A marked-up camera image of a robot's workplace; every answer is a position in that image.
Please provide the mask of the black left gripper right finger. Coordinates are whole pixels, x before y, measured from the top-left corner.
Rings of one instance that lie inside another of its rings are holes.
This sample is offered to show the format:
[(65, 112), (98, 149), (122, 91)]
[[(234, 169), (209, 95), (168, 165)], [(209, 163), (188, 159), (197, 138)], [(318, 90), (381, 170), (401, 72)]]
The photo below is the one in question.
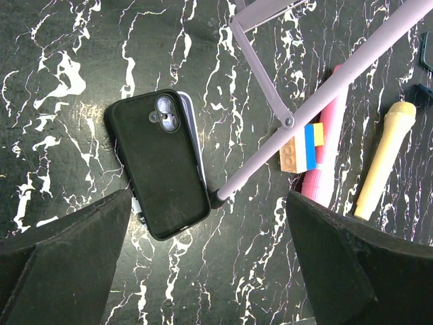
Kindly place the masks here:
[(432, 247), (293, 191), (286, 214), (316, 323), (432, 323)]

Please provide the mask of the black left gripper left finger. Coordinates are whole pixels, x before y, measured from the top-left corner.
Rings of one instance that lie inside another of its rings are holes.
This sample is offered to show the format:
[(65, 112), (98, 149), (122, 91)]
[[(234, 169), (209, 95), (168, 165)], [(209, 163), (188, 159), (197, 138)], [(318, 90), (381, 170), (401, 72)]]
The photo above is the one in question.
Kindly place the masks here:
[(1, 240), (2, 324), (99, 324), (131, 213), (118, 190)]

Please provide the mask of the teal smartphone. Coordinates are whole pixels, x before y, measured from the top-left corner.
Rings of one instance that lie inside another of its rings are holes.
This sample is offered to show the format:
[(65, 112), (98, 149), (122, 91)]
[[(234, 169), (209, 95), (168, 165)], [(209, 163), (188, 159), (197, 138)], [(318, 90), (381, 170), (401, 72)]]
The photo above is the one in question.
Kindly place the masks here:
[(425, 32), (422, 35), (421, 50), (420, 50), (420, 63), (421, 65), (429, 71), (432, 71), (432, 32)]

